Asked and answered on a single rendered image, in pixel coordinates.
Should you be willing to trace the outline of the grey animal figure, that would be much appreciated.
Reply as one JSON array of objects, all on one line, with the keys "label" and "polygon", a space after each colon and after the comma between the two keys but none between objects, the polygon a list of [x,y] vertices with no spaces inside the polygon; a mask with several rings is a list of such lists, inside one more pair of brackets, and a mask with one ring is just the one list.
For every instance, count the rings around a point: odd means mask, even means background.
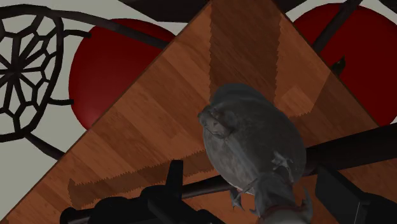
[{"label": "grey animal figure", "polygon": [[282,111],[254,88],[228,83],[217,88],[198,119],[212,166],[233,186],[234,207],[249,193],[258,224],[311,224],[310,196],[297,204],[293,193],[305,171],[306,149]]}]

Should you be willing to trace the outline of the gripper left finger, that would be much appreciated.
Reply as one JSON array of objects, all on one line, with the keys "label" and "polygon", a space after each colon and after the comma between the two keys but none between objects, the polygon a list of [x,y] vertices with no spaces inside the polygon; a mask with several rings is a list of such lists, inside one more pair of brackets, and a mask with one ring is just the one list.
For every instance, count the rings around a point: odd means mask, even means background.
[{"label": "gripper left finger", "polygon": [[148,186],[140,196],[108,197],[91,209],[68,207],[60,224],[224,224],[205,209],[194,210],[182,201],[183,161],[170,163],[164,185]]}]

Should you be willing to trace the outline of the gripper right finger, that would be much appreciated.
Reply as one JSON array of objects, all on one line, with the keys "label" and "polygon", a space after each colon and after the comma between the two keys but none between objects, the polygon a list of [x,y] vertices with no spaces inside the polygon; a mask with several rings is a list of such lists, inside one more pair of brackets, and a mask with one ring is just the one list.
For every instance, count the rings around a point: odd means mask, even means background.
[{"label": "gripper right finger", "polygon": [[397,224],[397,202],[362,191],[328,167],[317,167],[315,194],[339,224]]}]

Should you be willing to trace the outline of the black chair with red seat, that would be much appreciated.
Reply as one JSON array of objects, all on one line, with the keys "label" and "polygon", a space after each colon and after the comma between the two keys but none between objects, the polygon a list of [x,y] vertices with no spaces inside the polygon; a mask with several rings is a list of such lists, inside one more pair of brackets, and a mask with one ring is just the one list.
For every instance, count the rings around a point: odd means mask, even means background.
[{"label": "black chair with red seat", "polygon": [[[71,64],[69,96],[55,99],[69,36],[81,43]],[[0,53],[0,115],[13,124],[0,134],[0,143],[26,139],[60,159],[62,151],[34,135],[46,108],[70,106],[89,129],[173,38],[167,29],[137,19],[108,20],[31,4],[0,7],[0,43],[11,43],[9,54]]]},{"label": "black chair with red seat", "polygon": [[379,125],[397,123],[397,0],[362,0],[321,52]]}]

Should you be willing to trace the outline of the brown wooden table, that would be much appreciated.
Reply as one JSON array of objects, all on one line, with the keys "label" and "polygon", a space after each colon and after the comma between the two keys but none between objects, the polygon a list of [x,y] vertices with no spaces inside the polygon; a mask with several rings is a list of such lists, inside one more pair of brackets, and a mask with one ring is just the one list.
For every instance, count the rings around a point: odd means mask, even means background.
[{"label": "brown wooden table", "polygon": [[211,0],[1,224],[59,224],[68,207],[136,197],[173,159],[185,183],[215,176],[197,115],[228,82],[288,105],[306,146],[377,126],[274,0]]}]

